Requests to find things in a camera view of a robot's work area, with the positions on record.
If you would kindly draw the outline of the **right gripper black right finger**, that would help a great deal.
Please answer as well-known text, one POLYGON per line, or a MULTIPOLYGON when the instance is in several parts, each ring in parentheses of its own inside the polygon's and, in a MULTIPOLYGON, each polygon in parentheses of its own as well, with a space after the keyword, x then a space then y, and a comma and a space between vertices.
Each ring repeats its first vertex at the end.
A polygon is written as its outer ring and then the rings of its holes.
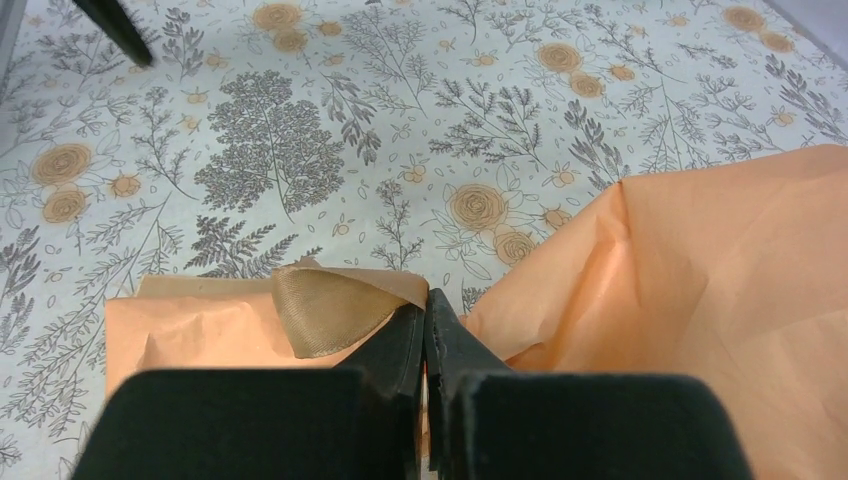
POLYGON ((424 356, 428 388, 429 469, 435 471, 440 479, 448 479, 449 406, 461 376, 467 371, 507 371, 509 367, 462 325, 447 296, 438 288, 428 293, 424 356))

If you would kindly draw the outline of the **floral patterned table mat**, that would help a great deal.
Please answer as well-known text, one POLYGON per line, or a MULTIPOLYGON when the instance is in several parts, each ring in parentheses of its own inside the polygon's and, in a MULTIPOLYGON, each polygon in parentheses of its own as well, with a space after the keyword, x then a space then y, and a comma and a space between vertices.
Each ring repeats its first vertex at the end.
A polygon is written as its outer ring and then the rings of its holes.
POLYGON ((1 475, 65 479, 103 311, 305 255, 467 311, 634 174, 847 141, 847 67, 768 1, 1 5, 1 475))

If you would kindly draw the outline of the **tan ribbon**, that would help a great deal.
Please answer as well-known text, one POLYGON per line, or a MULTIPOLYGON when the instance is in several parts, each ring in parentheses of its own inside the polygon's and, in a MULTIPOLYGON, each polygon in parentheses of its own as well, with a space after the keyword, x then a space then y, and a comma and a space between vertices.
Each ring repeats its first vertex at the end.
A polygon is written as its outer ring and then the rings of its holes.
POLYGON ((275 309, 294 356, 311 359, 344 350, 410 301, 369 277, 288 266, 271 276, 275 309))

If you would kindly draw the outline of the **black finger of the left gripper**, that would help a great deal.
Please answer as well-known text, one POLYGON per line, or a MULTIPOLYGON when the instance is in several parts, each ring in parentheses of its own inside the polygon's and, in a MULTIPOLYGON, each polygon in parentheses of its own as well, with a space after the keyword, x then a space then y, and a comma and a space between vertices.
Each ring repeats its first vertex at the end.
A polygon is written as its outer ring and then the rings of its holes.
POLYGON ((154 56, 147 41, 118 0, 73 0, 136 65, 151 67, 154 56))

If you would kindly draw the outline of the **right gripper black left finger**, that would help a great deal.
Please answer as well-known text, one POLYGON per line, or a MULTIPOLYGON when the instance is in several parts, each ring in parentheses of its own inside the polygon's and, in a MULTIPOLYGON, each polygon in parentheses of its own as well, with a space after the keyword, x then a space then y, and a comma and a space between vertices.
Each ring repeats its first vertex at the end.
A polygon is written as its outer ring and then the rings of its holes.
POLYGON ((412 304, 333 369, 334 479, 417 479, 424 312, 412 304))

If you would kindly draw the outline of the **tan wrapping paper sheet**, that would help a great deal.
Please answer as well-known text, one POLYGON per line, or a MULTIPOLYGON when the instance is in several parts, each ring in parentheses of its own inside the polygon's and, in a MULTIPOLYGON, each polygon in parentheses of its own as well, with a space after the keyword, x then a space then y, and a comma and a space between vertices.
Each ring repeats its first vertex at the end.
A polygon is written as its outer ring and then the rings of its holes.
MULTIPOLYGON (((427 281, 372 277, 425 312, 427 281)), ((333 369, 271 276, 149 276, 105 306, 106 404, 77 479, 334 479, 333 369)), ((491 286, 465 328, 448 479, 843 479, 847 150, 628 177, 491 286)))

